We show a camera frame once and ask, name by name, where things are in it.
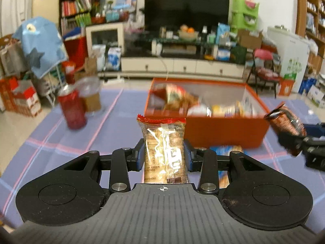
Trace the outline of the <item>purple plaid tablecloth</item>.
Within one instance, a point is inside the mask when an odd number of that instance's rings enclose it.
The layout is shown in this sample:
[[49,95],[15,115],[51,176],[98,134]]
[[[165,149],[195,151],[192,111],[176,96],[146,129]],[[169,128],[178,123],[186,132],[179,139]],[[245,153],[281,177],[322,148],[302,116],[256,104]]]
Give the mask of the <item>purple plaid tablecloth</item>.
[[[81,130],[67,127],[60,107],[54,108],[27,136],[1,176],[1,221],[16,228],[22,219],[15,206],[18,190],[27,182],[76,158],[88,149],[110,154],[133,147],[142,137],[136,117],[145,107],[147,91],[112,89],[101,93],[104,110],[89,118]],[[307,226],[324,228],[324,173],[305,166],[303,156],[293,157],[267,131],[260,147],[246,150],[249,156],[301,182],[311,192],[313,208]]]

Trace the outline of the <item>black television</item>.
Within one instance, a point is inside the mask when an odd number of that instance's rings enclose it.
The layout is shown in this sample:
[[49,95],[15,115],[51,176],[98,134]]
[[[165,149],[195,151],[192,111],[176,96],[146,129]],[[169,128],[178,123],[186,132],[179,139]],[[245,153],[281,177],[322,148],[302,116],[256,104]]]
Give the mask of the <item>black television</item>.
[[145,29],[158,32],[161,27],[179,30],[182,25],[201,32],[219,23],[227,24],[229,0],[144,0]]

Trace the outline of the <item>clear plastic jar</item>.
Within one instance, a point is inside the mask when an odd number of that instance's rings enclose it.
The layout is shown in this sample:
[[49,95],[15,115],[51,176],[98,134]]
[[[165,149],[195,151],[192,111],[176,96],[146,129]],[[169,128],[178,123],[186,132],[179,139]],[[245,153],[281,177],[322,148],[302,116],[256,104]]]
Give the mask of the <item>clear plastic jar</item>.
[[85,112],[94,113],[101,110],[101,81],[97,76],[84,77],[75,83],[83,102]]

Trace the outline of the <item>red soda can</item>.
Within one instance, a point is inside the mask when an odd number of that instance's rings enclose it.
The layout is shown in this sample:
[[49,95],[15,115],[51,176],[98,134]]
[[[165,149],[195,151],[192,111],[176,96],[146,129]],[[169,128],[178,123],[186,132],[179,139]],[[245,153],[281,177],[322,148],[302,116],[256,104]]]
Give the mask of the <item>red soda can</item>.
[[74,85],[66,84],[58,92],[58,103],[70,130],[79,130],[87,124],[84,105]]

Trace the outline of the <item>white small cabinet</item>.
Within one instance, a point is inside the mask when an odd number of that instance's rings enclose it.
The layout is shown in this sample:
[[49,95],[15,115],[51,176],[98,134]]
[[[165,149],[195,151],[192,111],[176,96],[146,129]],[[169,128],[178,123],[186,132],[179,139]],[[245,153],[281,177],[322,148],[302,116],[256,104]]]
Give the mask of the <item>white small cabinet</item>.
[[122,22],[89,25],[85,28],[87,50],[90,56],[93,45],[105,45],[106,50],[110,47],[119,47],[121,53],[125,52],[124,26]]

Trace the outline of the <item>dark red cookie packet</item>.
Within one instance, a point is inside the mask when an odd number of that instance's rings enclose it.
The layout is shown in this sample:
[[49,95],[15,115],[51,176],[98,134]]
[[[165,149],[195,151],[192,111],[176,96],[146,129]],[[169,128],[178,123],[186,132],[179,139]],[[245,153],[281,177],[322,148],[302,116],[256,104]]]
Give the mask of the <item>dark red cookie packet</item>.
[[307,136],[302,121],[284,102],[280,103],[278,107],[266,114],[264,119],[269,122],[277,136],[280,132]]

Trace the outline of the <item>white chest freezer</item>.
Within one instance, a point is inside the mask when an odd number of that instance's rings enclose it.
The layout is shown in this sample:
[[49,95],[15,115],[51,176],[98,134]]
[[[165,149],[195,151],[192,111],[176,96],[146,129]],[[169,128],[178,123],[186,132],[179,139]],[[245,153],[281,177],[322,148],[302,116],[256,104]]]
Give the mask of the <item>white chest freezer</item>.
[[303,37],[269,26],[267,36],[275,42],[280,56],[280,76],[294,81],[292,92],[298,93],[310,54],[309,43]]

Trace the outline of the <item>fruit bowl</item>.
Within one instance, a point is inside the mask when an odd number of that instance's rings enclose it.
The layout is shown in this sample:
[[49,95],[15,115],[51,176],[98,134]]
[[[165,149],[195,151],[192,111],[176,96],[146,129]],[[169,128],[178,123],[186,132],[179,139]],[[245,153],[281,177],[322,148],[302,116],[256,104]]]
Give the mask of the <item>fruit bowl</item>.
[[196,32],[194,28],[189,28],[187,25],[181,25],[178,30],[179,38],[186,41],[194,41],[198,38],[199,32]]

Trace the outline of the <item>peanut snack bag red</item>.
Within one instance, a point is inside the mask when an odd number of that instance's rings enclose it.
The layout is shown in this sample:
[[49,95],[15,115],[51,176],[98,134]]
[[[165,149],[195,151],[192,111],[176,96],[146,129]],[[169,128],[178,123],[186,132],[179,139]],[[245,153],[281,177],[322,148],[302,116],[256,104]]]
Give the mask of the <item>peanut snack bag red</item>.
[[164,106],[164,111],[187,112],[189,108],[199,104],[198,97],[190,94],[178,85],[167,84],[165,91],[166,104]]

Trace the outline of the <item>blue star fabric cover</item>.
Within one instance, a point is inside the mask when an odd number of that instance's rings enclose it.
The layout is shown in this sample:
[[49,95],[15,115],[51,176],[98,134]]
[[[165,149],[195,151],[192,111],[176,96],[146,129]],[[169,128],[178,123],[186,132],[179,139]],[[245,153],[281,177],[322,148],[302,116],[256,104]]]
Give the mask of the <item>blue star fabric cover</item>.
[[12,38],[21,42],[28,65],[39,79],[68,60],[65,45],[56,25],[41,16],[24,21]]

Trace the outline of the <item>brown cardboard box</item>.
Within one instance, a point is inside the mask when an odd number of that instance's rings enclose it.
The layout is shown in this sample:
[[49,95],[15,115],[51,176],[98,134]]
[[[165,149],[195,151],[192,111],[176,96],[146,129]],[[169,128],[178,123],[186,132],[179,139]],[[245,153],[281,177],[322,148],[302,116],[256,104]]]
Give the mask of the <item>brown cardboard box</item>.
[[260,49],[262,45],[262,32],[240,29],[237,32],[237,43],[250,50]]

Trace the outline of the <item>red folding chair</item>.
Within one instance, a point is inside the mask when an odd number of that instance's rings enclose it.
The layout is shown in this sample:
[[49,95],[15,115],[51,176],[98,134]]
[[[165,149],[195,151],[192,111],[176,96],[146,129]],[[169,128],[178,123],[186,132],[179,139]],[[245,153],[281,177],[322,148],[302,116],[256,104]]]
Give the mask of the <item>red folding chair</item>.
[[[256,64],[256,59],[260,59],[262,61],[267,61],[271,63],[271,68],[265,68],[263,67],[258,67]],[[251,69],[249,70],[249,74],[246,79],[246,84],[248,84],[250,77],[253,75],[255,79],[255,91],[256,94],[258,94],[258,80],[264,82],[261,90],[263,90],[266,87],[267,83],[272,83],[273,85],[273,90],[274,90],[274,97],[276,98],[276,87],[280,83],[280,75],[275,72],[275,67],[274,67],[274,58],[273,54],[264,49],[255,49],[252,54],[252,59],[253,59],[253,65]]]

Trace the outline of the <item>white tv stand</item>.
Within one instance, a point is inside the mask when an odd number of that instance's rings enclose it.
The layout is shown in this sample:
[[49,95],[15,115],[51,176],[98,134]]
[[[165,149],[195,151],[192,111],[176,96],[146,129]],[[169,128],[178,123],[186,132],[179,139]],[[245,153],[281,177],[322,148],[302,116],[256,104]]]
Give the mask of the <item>white tv stand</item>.
[[166,57],[124,57],[121,74],[127,77],[198,78],[240,81],[244,66],[228,62]]

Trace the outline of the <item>clear biscuit packet red top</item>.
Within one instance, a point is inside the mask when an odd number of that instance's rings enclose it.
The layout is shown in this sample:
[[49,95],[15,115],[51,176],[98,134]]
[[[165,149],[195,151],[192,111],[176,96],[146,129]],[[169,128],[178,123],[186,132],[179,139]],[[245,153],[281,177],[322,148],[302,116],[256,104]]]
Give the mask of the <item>clear biscuit packet red top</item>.
[[185,118],[150,119],[138,115],[145,143],[144,182],[188,183],[184,157]]

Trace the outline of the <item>blue cookie packet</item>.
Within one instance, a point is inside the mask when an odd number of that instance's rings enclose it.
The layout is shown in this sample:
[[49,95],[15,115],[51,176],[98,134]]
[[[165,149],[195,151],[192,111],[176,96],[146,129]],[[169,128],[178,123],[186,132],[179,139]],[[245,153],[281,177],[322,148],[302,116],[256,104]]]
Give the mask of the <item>blue cookie packet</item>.
[[228,178],[230,152],[243,152],[244,150],[238,145],[212,146],[210,149],[214,151],[217,156],[221,156],[221,158],[218,159],[219,188],[226,188],[230,183]]

